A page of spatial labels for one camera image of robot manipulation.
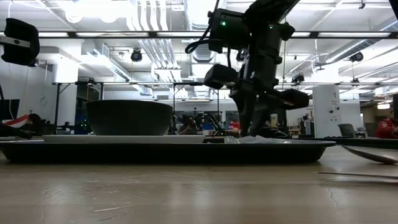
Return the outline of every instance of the security camera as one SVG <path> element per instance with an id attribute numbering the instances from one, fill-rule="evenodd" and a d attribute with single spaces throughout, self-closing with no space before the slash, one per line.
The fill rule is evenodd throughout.
<path id="1" fill-rule="evenodd" d="M 358 53 L 354 54 L 353 56 L 351 56 L 349 58 L 349 60 L 352 62 L 360 62 L 363 60 L 363 54 L 361 52 L 358 52 Z"/>
<path id="2" fill-rule="evenodd" d="M 142 60 L 141 49 L 133 49 L 130 58 L 133 62 L 140 62 Z"/>
<path id="3" fill-rule="evenodd" d="M 246 59 L 246 55 L 248 54 L 248 51 L 245 49 L 242 49 L 238 51 L 238 54 L 236 55 L 236 61 L 237 62 L 243 62 L 244 59 Z"/>

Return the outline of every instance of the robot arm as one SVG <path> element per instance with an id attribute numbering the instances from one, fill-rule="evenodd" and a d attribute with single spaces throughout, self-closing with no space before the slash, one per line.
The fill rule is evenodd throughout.
<path id="1" fill-rule="evenodd" d="M 209 49 L 222 53 L 229 49 L 248 49 L 246 61 L 237 72 L 230 66 L 214 65 L 206 74 L 204 84 L 220 89 L 224 85 L 239 111 L 242 136 L 255 136 L 265 121 L 265 111 L 270 108 L 287 110 L 308 106 L 309 97 L 298 90 L 279 92 L 274 89 L 277 66 L 282 63 L 279 49 L 282 40 L 291 38 L 295 29 L 288 23 L 279 23 L 299 0 L 257 0 L 245 13 L 217 9 L 209 13 L 211 26 L 208 40 L 190 44 L 207 43 Z"/>

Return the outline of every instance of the chair backrest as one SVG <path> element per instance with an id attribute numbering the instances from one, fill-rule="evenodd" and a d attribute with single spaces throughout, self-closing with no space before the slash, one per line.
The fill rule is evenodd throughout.
<path id="1" fill-rule="evenodd" d="M 376 136 L 377 126 L 377 123 L 365 123 L 366 132 L 368 133 L 369 137 Z"/>
<path id="2" fill-rule="evenodd" d="M 355 129 L 352 124 L 339 124 L 341 135 L 348 138 L 356 138 Z"/>

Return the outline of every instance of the wooden table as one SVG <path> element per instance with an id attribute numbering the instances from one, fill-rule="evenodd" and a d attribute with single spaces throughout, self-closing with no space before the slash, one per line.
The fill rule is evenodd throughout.
<path id="1" fill-rule="evenodd" d="M 398 182 L 319 171 L 398 175 L 340 147 L 291 166 L 18 165 L 0 156 L 0 223 L 398 222 Z"/>

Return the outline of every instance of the utensil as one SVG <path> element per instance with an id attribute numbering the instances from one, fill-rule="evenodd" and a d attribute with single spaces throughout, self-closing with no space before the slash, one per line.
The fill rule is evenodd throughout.
<path id="1" fill-rule="evenodd" d="M 385 179 L 398 179 L 398 176 L 391 176 L 391 175 L 349 174 L 349 173 L 335 173 L 335 172 L 318 172 L 318 174 L 346 175 L 346 176 L 353 176 L 353 177 L 374 177 L 374 178 L 385 178 Z"/>
<path id="2" fill-rule="evenodd" d="M 360 156 L 365 159 L 369 159 L 384 164 L 396 164 L 398 163 L 398 150 L 396 149 L 379 149 L 370 147 L 348 147 L 342 146 L 350 153 Z"/>

